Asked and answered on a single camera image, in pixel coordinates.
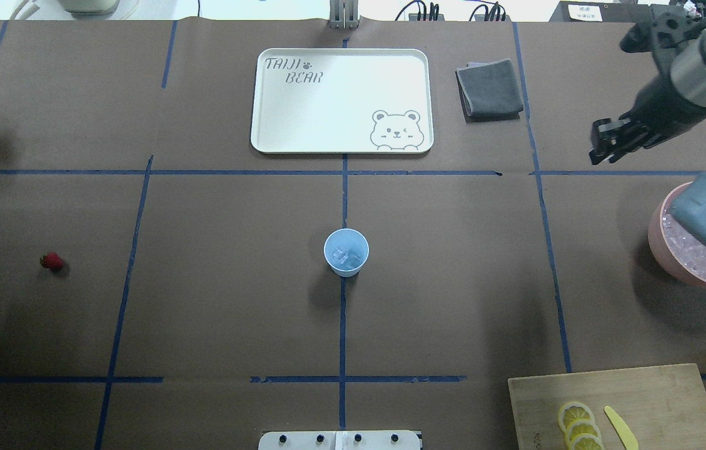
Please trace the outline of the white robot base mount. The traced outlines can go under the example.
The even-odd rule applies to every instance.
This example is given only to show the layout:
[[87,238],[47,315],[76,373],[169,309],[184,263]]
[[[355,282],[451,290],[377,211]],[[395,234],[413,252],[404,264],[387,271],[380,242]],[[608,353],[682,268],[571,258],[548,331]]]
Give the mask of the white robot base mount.
[[329,430],[266,432],[258,449],[423,449],[412,430]]

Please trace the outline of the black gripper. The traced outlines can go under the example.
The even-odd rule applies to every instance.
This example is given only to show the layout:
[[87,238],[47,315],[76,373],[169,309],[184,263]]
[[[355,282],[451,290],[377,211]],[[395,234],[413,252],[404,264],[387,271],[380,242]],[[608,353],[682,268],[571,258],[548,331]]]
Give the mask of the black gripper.
[[649,149],[689,131],[706,119],[706,106],[678,90],[671,79],[675,60],[684,54],[706,29],[706,18],[665,12],[637,22],[625,34],[620,49],[625,53],[650,52],[658,74],[638,92],[633,108],[616,121],[599,119],[591,125],[590,161],[615,163],[639,148]]

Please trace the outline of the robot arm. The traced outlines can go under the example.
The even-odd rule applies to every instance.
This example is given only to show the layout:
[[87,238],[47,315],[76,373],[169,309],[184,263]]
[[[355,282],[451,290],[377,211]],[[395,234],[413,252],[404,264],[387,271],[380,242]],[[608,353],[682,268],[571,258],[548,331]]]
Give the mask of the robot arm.
[[[651,149],[706,120],[706,17],[664,12],[633,25],[622,38],[625,53],[650,53],[657,74],[618,119],[591,126],[590,162],[615,163]],[[672,203],[670,213],[706,247],[706,171]]]

